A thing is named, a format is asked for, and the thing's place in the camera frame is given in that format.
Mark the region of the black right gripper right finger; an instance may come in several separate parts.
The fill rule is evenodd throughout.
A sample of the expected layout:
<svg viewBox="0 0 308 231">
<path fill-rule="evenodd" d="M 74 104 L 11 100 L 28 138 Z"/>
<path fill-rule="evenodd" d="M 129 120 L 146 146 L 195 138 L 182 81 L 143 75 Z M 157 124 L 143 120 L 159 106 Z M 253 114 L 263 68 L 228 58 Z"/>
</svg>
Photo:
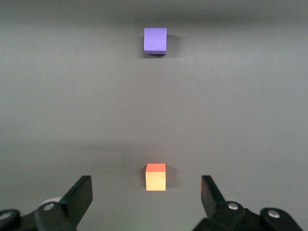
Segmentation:
<svg viewBox="0 0 308 231">
<path fill-rule="evenodd" d="M 236 231 L 244 219 L 244 208 L 226 201 L 210 175 L 201 177 L 201 201 L 206 218 L 193 231 Z"/>
</svg>

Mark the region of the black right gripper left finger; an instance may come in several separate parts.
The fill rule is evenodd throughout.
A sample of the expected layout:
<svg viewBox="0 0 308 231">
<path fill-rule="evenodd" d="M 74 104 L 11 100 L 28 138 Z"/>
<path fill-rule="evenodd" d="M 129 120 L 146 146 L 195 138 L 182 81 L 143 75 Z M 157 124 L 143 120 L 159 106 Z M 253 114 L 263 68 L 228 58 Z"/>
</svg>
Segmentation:
<svg viewBox="0 0 308 231">
<path fill-rule="evenodd" d="M 77 231 L 92 200 L 92 178 L 82 176 L 59 202 L 44 203 L 35 211 L 38 231 Z"/>
</svg>

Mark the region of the orange cube block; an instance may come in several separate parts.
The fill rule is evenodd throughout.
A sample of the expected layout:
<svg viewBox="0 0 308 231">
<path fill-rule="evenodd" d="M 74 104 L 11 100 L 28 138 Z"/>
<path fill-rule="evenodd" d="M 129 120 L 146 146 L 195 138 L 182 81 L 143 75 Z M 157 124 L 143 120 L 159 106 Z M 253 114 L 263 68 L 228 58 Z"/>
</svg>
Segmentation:
<svg viewBox="0 0 308 231">
<path fill-rule="evenodd" d="M 150 163 L 146 166 L 145 181 L 147 191 L 166 190 L 166 164 Z"/>
</svg>

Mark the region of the purple cube block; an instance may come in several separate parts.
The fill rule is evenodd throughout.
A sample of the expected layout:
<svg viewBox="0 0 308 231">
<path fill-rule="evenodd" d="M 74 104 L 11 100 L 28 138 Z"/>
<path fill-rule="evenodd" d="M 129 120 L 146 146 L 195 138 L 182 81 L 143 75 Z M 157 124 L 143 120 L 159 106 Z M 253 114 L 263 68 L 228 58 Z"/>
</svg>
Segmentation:
<svg viewBox="0 0 308 231">
<path fill-rule="evenodd" d="M 145 28 L 143 50 L 148 55 L 166 55 L 167 28 Z"/>
</svg>

